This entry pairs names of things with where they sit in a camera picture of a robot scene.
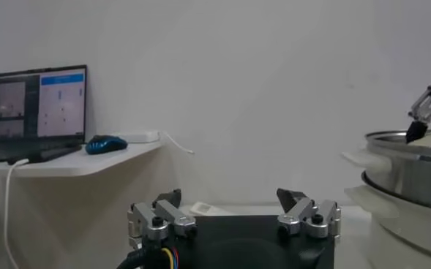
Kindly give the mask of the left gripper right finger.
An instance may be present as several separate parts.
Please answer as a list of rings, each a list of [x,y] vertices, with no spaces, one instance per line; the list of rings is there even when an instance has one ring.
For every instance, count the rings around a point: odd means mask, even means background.
[[[277,232],[282,240],[301,232],[316,239],[340,236],[342,209],[335,201],[324,200],[317,204],[303,192],[281,188],[276,194],[284,210],[277,217]]]

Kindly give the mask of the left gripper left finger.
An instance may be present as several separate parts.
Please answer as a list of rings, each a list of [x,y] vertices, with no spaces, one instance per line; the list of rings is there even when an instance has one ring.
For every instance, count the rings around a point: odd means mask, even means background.
[[[133,249],[139,249],[143,242],[161,243],[170,233],[180,238],[193,239],[198,233],[195,217],[179,210],[181,189],[162,193],[147,205],[133,203],[127,211],[128,241]]]

